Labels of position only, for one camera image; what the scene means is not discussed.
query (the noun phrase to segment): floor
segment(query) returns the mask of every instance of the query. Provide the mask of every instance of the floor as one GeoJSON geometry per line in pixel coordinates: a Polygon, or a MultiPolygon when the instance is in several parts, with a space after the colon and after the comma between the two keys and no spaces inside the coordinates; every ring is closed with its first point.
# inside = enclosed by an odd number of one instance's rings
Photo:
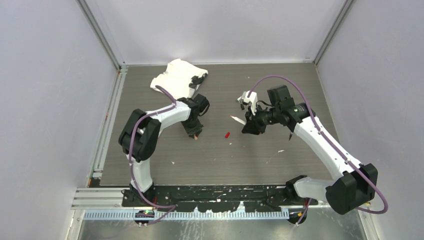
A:
{"type": "MultiPolygon", "coordinates": [[[[288,128],[271,125],[261,135],[242,134],[242,125],[230,115],[244,119],[236,99],[261,77],[284,75],[298,84],[326,129],[337,139],[323,90],[312,63],[213,64],[200,65],[209,75],[197,93],[210,101],[200,117],[204,125],[198,140],[189,138],[181,124],[163,131],[151,157],[151,175],[158,185],[281,184],[299,175],[330,179],[324,164],[309,146],[295,135],[289,141],[288,128]]],[[[170,104],[163,94],[150,89],[151,80],[166,66],[132,66],[125,78],[111,141],[100,184],[128,185],[128,162],[118,137],[134,109],[151,111],[170,104]]],[[[286,84],[267,79],[255,92],[269,102],[266,90],[286,84]]],[[[301,97],[289,86],[296,103],[301,97]]]]}
{"type": "Polygon", "coordinates": [[[330,208],[310,208],[299,227],[287,220],[162,221],[141,228],[133,221],[84,220],[79,240],[366,240],[357,210],[339,215],[330,208]]]}

